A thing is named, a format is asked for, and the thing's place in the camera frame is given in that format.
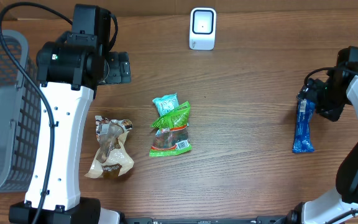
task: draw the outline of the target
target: basket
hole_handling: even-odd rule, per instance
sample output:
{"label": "basket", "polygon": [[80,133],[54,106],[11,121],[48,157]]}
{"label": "basket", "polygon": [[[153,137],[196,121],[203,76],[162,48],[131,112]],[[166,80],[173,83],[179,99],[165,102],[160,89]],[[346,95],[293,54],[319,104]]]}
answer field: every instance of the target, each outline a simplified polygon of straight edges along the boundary
{"label": "basket", "polygon": [[[9,49],[35,80],[24,36],[4,30]],[[40,128],[40,98],[0,44],[0,192],[26,191],[35,165]]]}

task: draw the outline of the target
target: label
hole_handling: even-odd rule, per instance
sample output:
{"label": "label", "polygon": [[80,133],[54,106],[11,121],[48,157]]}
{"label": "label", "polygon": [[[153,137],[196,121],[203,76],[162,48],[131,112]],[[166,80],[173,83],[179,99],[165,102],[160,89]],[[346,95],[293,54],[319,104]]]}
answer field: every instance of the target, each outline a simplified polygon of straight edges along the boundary
{"label": "label", "polygon": [[118,177],[119,171],[121,170],[121,168],[122,168],[122,165],[120,165],[120,164],[102,166],[103,178],[104,179],[112,179],[112,178]]}
{"label": "label", "polygon": [[102,124],[102,130],[100,131],[100,134],[107,134],[109,132],[110,124]]}
{"label": "label", "polygon": [[184,148],[187,148],[187,147],[189,147],[189,142],[187,140],[184,140],[184,141],[181,141],[181,142],[177,143],[177,149],[178,150],[184,149]]}
{"label": "label", "polygon": [[299,112],[301,112],[301,113],[306,112],[306,99],[301,101],[301,106],[299,108]]}

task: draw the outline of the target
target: wooden table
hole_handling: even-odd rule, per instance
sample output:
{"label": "wooden table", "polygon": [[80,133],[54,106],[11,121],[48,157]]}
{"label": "wooden table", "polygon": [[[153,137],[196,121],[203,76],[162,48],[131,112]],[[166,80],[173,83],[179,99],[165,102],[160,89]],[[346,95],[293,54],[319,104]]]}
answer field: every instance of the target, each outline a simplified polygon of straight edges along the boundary
{"label": "wooden table", "polygon": [[[132,83],[98,88],[80,162],[81,195],[128,217],[246,218],[287,214],[334,187],[358,141],[351,106],[332,123],[311,122],[316,151],[293,154],[296,94],[305,75],[358,46],[358,10],[218,14],[213,51],[189,50],[189,16],[119,17],[115,51],[128,51]],[[70,29],[65,21],[5,22],[29,41],[30,56]],[[191,103],[193,150],[150,158],[158,118],[152,99],[178,93]],[[134,168],[116,180],[84,177],[98,148],[94,116],[130,119]],[[24,193],[0,194],[0,223]]]}

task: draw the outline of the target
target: green snack bag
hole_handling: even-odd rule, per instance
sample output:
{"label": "green snack bag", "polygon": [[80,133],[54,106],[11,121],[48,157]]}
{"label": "green snack bag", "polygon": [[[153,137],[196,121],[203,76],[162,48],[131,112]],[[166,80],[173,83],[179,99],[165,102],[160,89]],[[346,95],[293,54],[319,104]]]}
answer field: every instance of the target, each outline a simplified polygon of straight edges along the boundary
{"label": "green snack bag", "polygon": [[151,125],[159,128],[150,150],[151,157],[175,156],[191,150],[187,132],[190,104],[185,102]]}

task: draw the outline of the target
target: light blue package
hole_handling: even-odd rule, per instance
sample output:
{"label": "light blue package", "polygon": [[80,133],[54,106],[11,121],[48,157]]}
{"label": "light blue package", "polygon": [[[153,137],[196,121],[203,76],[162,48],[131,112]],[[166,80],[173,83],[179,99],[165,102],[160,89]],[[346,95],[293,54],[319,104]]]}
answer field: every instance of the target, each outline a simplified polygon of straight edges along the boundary
{"label": "light blue package", "polygon": [[314,113],[315,104],[310,100],[300,100],[296,113],[295,139],[292,152],[314,152],[314,147],[310,141],[309,122]]}
{"label": "light blue package", "polygon": [[160,116],[166,115],[171,110],[179,106],[177,93],[156,98],[153,100],[153,103],[155,104],[155,107],[157,107]]}

